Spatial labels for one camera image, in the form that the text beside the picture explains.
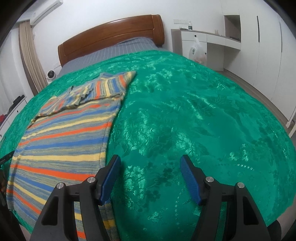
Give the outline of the striped knit sweater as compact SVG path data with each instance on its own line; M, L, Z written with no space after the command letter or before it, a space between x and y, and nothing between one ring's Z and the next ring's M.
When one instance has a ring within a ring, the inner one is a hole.
M81 183L106 165L112 122L135 71L110 74L51 97L33 117L13 155L8 208L30 227L56 184Z

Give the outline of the black clothes pile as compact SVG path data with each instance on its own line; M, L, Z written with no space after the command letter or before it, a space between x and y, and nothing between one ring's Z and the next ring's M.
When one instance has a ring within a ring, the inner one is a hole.
M13 111L13 109L25 98L24 95L20 95L18 96L14 101L13 101L13 104L10 106L9 110L8 110L8 113L11 113Z

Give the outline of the white low drawer cabinet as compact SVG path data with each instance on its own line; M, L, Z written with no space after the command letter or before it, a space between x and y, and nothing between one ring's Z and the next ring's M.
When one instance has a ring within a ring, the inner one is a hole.
M13 111L9 114L6 114L7 117L5 121L1 124L1 140L4 137L4 134L16 118L16 116L23 110L23 108L27 105L26 97L13 109Z

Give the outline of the red cloth item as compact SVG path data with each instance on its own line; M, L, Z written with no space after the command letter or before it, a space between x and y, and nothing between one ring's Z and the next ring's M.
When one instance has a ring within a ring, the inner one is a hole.
M4 114L0 116L0 125L5 121L6 117L7 115L4 115Z

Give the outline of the beige curtain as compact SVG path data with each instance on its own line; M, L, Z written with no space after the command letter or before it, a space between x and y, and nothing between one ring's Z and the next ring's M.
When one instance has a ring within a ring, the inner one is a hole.
M33 95L36 96L48 82L36 52L30 21L20 22L18 39L25 75Z

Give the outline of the white round fan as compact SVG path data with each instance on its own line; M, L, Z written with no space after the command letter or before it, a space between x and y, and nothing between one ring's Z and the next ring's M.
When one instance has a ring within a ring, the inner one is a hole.
M46 80L48 84L52 83L56 79L56 72L54 70L49 70L46 74Z

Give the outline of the green satin bedspread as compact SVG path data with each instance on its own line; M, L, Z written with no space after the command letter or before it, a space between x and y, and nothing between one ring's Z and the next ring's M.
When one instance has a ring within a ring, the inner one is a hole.
M54 80L17 115L1 142L16 151L53 96L101 73L135 71L112 122L106 163L122 159L111 202L101 210L111 240L189 240L201 208L179 159L188 155L220 182L243 182L275 239L295 221L295 147L278 119L219 73L157 50L117 56Z

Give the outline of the white air conditioner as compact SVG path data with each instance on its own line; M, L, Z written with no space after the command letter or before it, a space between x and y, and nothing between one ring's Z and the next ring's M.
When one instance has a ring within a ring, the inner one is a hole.
M30 18L30 25L35 26L41 20L43 20L43 18L45 18L48 14L50 14L53 10L55 10L62 4L63 0L45 1L36 10L33 11L32 16Z

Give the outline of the white wardrobe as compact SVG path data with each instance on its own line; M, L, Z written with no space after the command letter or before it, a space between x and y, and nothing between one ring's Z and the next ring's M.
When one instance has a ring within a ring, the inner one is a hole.
M257 89L291 123L295 116L295 37L265 1L221 1L225 17L239 16L240 51L224 67Z

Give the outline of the white plastic bag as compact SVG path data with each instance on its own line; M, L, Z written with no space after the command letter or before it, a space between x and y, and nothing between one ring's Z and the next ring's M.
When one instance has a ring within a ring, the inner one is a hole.
M189 50L189 59L201 65L207 64L207 54L197 36L195 36L195 44Z

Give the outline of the white desk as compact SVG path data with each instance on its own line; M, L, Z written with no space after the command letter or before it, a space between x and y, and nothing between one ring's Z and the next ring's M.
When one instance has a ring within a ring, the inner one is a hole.
M206 66L215 71L224 70L226 49L241 50L241 43L239 41L202 31L172 29L171 37L173 52L186 58L189 58L191 48L199 41L207 55Z

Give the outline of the wooden headboard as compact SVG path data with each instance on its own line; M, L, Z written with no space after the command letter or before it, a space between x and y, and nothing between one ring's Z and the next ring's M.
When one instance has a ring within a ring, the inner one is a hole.
M90 28L58 46L59 61L64 66L76 58L137 37L150 38L161 47L165 43L161 16L131 16Z

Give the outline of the clear water bottle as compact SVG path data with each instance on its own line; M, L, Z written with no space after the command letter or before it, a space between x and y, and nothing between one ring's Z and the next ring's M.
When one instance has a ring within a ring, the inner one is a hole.
M188 22L188 30L189 31L192 31L193 30L193 26L192 26L192 22L191 21Z

